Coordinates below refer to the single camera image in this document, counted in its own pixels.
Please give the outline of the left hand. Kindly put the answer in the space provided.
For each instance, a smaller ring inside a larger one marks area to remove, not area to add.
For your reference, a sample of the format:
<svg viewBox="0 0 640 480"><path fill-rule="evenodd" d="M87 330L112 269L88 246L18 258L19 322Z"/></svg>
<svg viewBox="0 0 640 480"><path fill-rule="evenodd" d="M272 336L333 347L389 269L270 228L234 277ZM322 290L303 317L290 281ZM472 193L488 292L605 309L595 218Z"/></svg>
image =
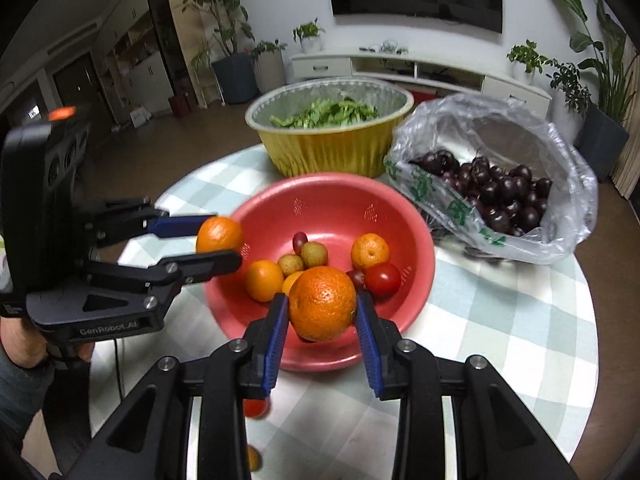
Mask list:
<svg viewBox="0 0 640 480"><path fill-rule="evenodd" d="M48 356L48 343L28 318L2 318L1 343L17 366L34 368Z"/></svg>

